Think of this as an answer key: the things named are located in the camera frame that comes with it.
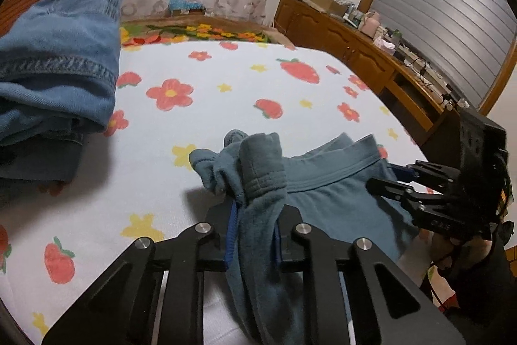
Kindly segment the person's right hand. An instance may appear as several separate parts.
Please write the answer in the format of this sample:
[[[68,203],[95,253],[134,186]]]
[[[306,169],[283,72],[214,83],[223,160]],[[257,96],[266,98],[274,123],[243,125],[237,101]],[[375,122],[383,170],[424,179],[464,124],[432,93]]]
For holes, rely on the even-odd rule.
[[[434,266],[440,270],[458,267],[468,267],[488,256],[491,250],[491,240],[474,236],[469,241],[433,234],[430,246],[430,258]]]

